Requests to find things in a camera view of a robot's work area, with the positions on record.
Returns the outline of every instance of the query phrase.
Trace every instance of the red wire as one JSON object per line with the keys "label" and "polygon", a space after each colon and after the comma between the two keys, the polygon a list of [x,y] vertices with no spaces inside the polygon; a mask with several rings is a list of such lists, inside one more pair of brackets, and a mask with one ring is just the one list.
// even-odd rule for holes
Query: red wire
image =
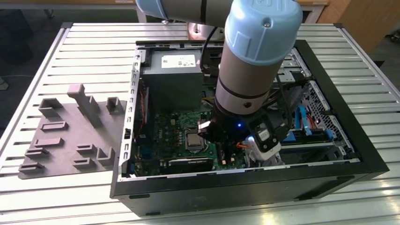
{"label": "red wire", "polygon": [[136,139],[139,138],[142,128],[144,126],[144,102],[143,102],[143,92],[140,91],[140,104],[142,104],[142,125],[138,131]]}
{"label": "red wire", "polygon": [[315,125],[315,122],[314,122],[314,119],[310,115],[307,115],[307,118],[310,119],[311,121],[311,128],[316,128],[318,126]]}

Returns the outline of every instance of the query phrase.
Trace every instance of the black case frame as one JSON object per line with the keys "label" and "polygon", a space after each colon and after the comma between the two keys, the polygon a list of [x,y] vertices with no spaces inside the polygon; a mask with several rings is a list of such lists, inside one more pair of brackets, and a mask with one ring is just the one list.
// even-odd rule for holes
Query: black case frame
{"label": "black case frame", "polygon": [[[183,47],[186,43],[203,44],[146,41],[138,45],[180,44]],[[118,182],[116,157],[111,198],[119,199],[139,216],[322,198],[355,181],[370,180],[390,170],[307,41],[298,40],[295,47],[362,162]]]}

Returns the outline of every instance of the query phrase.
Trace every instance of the green circuit board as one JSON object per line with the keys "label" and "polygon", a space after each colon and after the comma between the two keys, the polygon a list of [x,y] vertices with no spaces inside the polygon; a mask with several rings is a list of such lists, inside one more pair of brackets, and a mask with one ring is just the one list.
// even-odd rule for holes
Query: green circuit board
{"label": "green circuit board", "polygon": [[160,164],[164,160],[176,158],[211,158],[214,170],[244,168],[244,154],[232,155],[234,161],[223,163],[218,158],[218,148],[211,142],[204,141],[204,149],[191,152],[186,146],[186,132],[196,130],[200,118],[208,119],[211,112],[179,112],[155,115],[154,144],[151,147],[151,160],[140,163],[144,175],[160,174]]}

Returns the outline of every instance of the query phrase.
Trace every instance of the motherboard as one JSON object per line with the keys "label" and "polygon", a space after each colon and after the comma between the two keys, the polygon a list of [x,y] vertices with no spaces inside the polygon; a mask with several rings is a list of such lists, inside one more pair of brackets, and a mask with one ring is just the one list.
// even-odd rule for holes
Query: motherboard
{"label": "motherboard", "polygon": [[211,112],[176,112],[155,115],[154,142],[140,146],[135,162],[139,176],[244,168],[244,151],[238,149],[230,160],[219,147],[198,135],[198,121]]}

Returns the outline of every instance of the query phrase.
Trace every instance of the power supply label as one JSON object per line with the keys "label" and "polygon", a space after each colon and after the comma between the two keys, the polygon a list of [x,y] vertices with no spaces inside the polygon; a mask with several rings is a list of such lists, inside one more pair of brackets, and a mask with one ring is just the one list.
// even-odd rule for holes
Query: power supply label
{"label": "power supply label", "polygon": [[195,55],[164,55],[162,68],[196,67]]}

